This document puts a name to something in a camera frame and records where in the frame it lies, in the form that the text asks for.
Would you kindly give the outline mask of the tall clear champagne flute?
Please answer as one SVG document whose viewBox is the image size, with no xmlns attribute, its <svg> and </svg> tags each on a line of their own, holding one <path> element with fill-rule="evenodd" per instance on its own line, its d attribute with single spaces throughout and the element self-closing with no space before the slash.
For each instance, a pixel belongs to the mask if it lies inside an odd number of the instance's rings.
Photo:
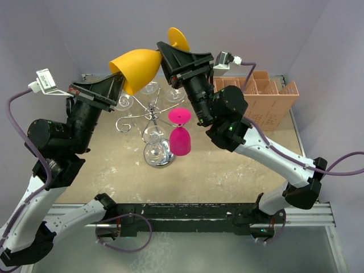
<svg viewBox="0 0 364 273">
<path fill-rule="evenodd" d="M 183 88 L 168 88 L 164 93 L 164 97 L 168 102 L 178 103 L 185 98 L 185 90 Z"/>
</svg>

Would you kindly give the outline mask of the pink plastic goblet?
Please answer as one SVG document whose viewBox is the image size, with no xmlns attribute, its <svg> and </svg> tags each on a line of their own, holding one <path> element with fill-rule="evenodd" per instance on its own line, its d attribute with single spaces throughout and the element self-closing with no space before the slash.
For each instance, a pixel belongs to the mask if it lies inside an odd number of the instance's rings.
<svg viewBox="0 0 364 273">
<path fill-rule="evenodd" d="M 185 156 L 191 151 L 191 136 L 184 127 L 191 118 L 191 112 L 182 107 L 173 109 L 168 114 L 168 119 L 177 124 L 169 137 L 170 150 L 176 156 Z"/>
</svg>

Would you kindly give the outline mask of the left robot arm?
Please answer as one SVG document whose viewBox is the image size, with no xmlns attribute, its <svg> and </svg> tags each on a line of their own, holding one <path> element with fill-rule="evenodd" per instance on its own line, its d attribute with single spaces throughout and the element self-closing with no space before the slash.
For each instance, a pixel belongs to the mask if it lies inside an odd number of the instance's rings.
<svg viewBox="0 0 364 273">
<path fill-rule="evenodd" d="M 116 72 L 93 82 L 73 82 L 60 90 L 44 69 L 30 83 L 28 93 L 66 98 L 66 122 L 33 121 L 21 131 L 26 148 L 37 158 L 28 187 L 9 220 L 1 227 L 1 261 L 5 272 L 43 259 L 54 245 L 74 230 L 117 217 L 117 203 L 106 193 L 54 219 L 47 218 L 53 203 L 73 183 L 84 164 L 81 155 L 89 143 L 102 111 L 113 111 L 125 78 Z"/>
</svg>

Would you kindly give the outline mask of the yellow plastic goblet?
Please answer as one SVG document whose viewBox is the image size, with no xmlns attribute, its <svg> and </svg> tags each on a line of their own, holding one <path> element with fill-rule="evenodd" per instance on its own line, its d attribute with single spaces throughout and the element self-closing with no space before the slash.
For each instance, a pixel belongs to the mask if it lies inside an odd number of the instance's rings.
<svg viewBox="0 0 364 273">
<path fill-rule="evenodd" d="M 162 54 L 154 49 L 134 49 L 109 62 L 111 73 L 122 73 L 123 90 L 130 96 L 143 89 L 156 76 Z"/>
</svg>

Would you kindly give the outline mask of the short clear wine glass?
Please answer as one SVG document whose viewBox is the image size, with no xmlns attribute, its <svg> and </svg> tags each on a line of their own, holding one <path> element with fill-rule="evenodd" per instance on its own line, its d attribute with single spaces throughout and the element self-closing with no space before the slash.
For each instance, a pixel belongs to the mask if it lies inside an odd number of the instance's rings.
<svg viewBox="0 0 364 273">
<path fill-rule="evenodd" d="M 156 81 L 150 81 L 144 88 L 140 90 L 142 94 L 153 94 L 160 89 L 159 84 Z"/>
</svg>

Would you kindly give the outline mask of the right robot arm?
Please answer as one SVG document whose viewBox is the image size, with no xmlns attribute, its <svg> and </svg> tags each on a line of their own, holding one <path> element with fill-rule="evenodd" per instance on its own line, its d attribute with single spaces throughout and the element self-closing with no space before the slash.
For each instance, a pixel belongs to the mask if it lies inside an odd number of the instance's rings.
<svg viewBox="0 0 364 273">
<path fill-rule="evenodd" d="M 211 141 L 218 148 L 247 156 L 285 178 L 281 186 L 257 197 L 254 218 L 267 222 L 289 206 L 311 209 L 321 190 L 326 160 L 305 158 L 266 138 L 258 125 L 244 116 L 248 103 L 237 86 L 215 92 L 211 53 L 191 53 L 165 42 L 158 42 L 157 47 L 168 84 L 185 89 L 198 125 L 207 128 Z"/>
</svg>

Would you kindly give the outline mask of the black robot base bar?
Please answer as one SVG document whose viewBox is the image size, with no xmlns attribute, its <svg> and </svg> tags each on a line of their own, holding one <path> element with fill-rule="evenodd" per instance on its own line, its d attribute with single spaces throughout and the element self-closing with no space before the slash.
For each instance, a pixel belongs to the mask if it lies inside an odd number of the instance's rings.
<svg viewBox="0 0 364 273">
<path fill-rule="evenodd" d="M 272 238 L 272 218 L 254 210 L 252 203 L 118 204 L 112 216 L 120 220 L 121 236 L 138 232 L 233 233 Z"/>
</svg>

